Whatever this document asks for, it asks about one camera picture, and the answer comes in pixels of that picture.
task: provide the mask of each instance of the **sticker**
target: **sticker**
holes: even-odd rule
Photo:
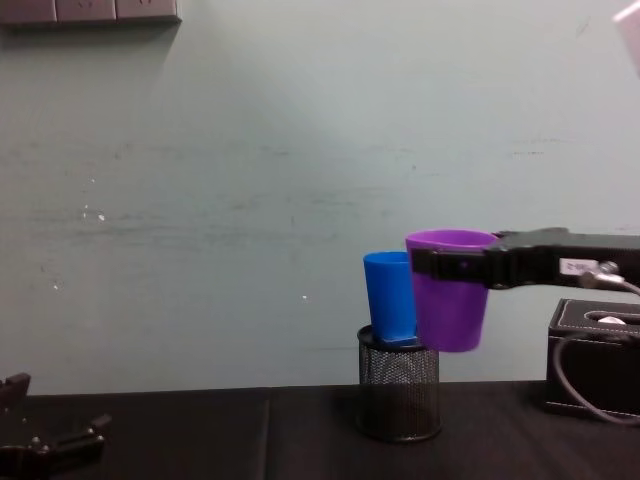
[[[598,268],[597,260],[587,260],[584,258],[561,258],[560,273],[562,275],[582,275],[584,272]]]

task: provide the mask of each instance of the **plastic cup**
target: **plastic cup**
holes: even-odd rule
[[[472,230],[425,230],[409,235],[407,250],[478,251],[497,240]],[[441,352],[466,352],[480,343],[489,290],[478,283],[434,280],[412,272],[418,337],[423,345]]]
[[[407,252],[365,255],[364,275],[374,335],[384,342],[415,338],[416,309]]]

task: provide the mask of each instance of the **painted wall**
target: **painted wall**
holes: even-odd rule
[[[40,393],[351,383],[406,232],[640,233],[626,2],[182,0],[0,40],[0,365]],[[445,380],[544,375],[554,288]]]

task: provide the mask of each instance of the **blue cup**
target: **blue cup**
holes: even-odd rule
[[[416,307],[407,252],[376,252],[364,257],[371,326],[385,342],[416,336]]]

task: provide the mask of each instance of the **purple cup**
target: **purple cup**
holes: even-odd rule
[[[425,230],[406,239],[409,258],[414,249],[479,251],[498,238],[473,230]],[[466,352],[480,343],[489,290],[478,283],[434,280],[411,273],[416,300],[418,337],[441,352]]]

